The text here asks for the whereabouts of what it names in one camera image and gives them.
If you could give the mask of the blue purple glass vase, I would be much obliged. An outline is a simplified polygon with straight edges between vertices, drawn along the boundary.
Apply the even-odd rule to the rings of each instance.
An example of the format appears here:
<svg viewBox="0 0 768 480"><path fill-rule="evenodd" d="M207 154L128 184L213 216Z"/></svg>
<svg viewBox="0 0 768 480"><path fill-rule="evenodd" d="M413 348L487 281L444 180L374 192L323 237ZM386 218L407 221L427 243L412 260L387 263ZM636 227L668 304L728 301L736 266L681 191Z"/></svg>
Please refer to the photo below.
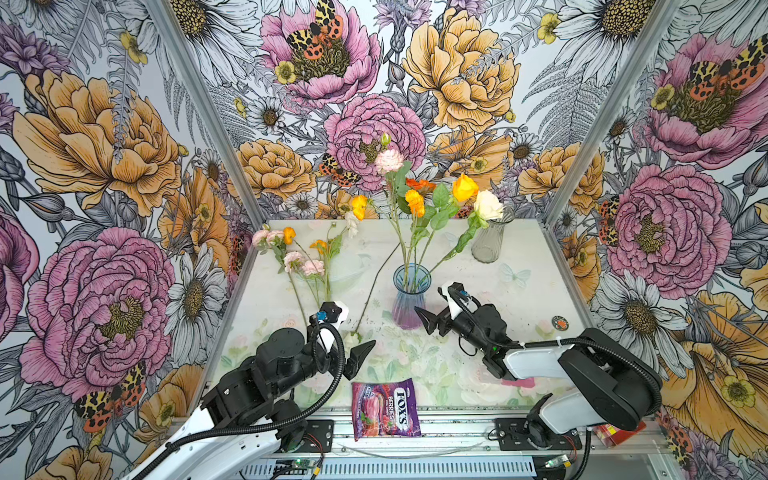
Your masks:
<svg viewBox="0 0 768 480"><path fill-rule="evenodd" d="M392 308L394 323L403 330L422 328L423 324L415 311L425 307L425 294L431 287L429 270L421 264L401 265L393 274L396 297Z"/></svg>

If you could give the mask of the clear grey glass vase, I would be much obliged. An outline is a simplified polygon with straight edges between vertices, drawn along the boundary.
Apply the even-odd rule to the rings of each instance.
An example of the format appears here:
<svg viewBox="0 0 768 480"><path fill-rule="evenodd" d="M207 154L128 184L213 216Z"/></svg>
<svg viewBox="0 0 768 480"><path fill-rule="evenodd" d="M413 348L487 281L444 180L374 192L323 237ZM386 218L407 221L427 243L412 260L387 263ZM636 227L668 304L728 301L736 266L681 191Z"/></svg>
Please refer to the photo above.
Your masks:
<svg viewBox="0 0 768 480"><path fill-rule="evenodd" d="M484 264L496 262L501 255L505 228L514 219L513 207L505 206L500 219L490 220L489 226L479 232L474 239L471 248L473 258Z"/></svg>

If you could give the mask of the white rose flower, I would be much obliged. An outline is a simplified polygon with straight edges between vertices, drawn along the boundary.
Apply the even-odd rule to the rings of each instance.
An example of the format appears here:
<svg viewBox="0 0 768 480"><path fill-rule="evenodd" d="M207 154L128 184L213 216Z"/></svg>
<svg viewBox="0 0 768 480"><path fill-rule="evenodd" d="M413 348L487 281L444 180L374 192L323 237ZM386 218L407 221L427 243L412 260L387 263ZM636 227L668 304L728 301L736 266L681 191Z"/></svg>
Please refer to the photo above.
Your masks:
<svg viewBox="0 0 768 480"><path fill-rule="evenodd" d="M501 220L504 214L504 206L490 191L480 191L473 203L473 211L467 217L467 228L458 237L454 247L446 253L430 270L433 273L441 264L461 253L477 232L487 229L491 221Z"/></svg>

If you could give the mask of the orange gerbera flower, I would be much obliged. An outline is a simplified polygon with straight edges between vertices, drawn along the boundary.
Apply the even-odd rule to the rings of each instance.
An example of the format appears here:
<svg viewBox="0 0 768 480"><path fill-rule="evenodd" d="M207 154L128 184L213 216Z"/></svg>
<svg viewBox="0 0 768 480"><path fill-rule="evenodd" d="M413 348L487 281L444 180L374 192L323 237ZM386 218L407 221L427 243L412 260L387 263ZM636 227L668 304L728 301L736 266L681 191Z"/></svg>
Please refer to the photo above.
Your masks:
<svg viewBox="0 0 768 480"><path fill-rule="evenodd" d="M406 179L406 185L409 189L417 191L422 196L431 195L435 188L436 184L429 182L425 179Z"/></svg>

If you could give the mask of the yellow orange rose flower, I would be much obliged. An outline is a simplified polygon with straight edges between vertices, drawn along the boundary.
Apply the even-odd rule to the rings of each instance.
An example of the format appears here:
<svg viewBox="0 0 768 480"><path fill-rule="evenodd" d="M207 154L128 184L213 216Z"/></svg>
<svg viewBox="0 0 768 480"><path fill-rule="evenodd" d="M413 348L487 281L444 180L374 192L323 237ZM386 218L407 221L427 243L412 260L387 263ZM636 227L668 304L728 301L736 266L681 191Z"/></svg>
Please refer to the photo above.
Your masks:
<svg viewBox="0 0 768 480"><path fill-rule="evenodd" d="M430 244L434 234L445 228L463 207L467 206L472 199L476 199L479 192L476 182L465 174L461 174L453 182L451 189L445 185L437 186L432 193L432 204L426 204L429 232L427 244Z"/></svg>

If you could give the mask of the yellow orange poppy stem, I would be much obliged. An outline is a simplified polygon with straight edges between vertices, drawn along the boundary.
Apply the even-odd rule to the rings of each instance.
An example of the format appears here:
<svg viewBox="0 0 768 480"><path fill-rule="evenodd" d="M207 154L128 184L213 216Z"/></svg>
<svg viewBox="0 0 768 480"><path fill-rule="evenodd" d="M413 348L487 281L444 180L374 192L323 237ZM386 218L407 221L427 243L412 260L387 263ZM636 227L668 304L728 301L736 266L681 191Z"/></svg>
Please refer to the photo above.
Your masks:
<svg viewBox="0 0 768 480"><path fill-rule="evenodd" d="M425 198L416 190L409 189L404 195L394 194L388 198L390 212L386 215L397 236L404 265L414 261L419 242L428 236L427 206ZM410 218L410 230L406 233L401 225L401 213Z"/></svg>

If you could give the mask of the pink carnation flower stem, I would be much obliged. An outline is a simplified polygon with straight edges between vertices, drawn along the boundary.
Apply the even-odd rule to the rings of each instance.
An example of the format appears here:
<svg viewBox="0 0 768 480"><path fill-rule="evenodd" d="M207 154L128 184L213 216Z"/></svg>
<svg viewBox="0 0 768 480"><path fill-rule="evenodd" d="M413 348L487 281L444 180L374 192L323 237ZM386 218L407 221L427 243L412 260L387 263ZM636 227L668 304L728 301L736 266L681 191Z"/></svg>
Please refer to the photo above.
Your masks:
<svg viewBox="0 0 768 480"><path fill-rule="evenodd" d="M413 216L414 214L414 208L409 201L412 194L407 185L407 174L411 171L412 163L407 161L403 154L391 145L391 137L388 134L383 134L380 138L379 151L374 166L382 179L386 205L389 208L387 218L395 230L403 265L407 266L411 261L412 247L403 233L400 218L402 215Z"/></svg>

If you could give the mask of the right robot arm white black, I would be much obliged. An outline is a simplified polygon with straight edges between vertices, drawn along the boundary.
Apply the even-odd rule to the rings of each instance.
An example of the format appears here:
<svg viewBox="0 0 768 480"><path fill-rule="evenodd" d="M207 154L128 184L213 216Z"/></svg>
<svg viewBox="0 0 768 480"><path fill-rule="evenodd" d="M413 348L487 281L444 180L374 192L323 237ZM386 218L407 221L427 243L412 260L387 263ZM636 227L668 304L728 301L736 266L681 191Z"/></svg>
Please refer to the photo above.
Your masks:
<svg viewBox="0 0 768 480"><path fill-rule="evenodd" d="M502 381L530 378L568 380L565 393L544 395L517 421L509 436L538 450L585 427L610 424L632 431L661 407L662 380L648 364L596 328L578 336L525 344L507 335L507 324L492 304L470 310L447 307L435 314L416 307L428 334L455 333Z"/></svg>

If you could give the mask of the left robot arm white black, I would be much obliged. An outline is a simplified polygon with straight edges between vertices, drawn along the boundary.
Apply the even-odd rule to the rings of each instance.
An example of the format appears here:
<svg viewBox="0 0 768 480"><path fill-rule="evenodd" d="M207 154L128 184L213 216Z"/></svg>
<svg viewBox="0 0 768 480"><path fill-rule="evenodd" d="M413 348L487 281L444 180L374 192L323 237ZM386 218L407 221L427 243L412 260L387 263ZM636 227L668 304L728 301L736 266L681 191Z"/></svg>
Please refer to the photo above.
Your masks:
<svg viewBox="0 0 768 480"><path fill-rule="evenodd" d="M302 334L281 328L256 353L221 377L182 427L131 473L132 479L222 479L249 460L299 439L307 420L353 379L376 343L347 350L332 324ZM317 374L332 376L327 390L301 409L287 395Z"/></svg>

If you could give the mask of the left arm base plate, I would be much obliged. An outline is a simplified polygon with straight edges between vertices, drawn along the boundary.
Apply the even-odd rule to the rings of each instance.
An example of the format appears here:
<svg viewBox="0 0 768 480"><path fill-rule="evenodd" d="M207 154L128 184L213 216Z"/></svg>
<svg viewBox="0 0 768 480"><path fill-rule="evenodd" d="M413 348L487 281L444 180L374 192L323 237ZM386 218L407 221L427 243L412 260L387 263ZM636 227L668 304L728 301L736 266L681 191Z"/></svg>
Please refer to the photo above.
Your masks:
<svg viewBox="0 0 768 480"><path fill-rule="evenodd" d="M333 420L309 420L301 439L291 444L288 453L330 453L334 440Z"/></svg>

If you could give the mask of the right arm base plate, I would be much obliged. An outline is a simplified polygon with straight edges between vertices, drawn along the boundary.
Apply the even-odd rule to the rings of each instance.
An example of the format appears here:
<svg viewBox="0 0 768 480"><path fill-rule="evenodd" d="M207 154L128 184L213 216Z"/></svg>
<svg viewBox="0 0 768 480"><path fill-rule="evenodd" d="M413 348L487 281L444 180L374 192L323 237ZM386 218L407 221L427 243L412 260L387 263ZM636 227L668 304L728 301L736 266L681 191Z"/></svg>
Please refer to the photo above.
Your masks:
<svg viewBox="0 0 768 480"><path fill-rule="evenodd" d="M557 434L539 422L523 417L502 417L494 420L490 437L501 451L581 450L582 441L576 430Z"/></svg>

